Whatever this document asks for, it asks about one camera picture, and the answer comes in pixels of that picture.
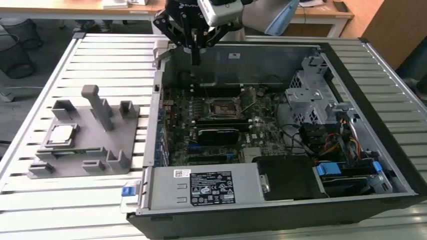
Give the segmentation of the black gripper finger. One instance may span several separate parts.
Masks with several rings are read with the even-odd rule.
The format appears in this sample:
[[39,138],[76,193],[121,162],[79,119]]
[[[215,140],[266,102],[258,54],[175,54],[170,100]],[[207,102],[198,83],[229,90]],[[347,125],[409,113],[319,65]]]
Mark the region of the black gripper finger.
[[191,28],[191,15],[185,11],[177,12],[178,20],[170,21],[169,11],[161,11],[154,19],[154,24],[167,38],[175,43],[178,47],[183,47],[190,51],[191,64],[197,64],[197,43]]
[[197,64],[202,62],[202,49],[211,48],[234,29],[234,24],[227,23],[209,30],[209,25],[205,24],[197,28]]

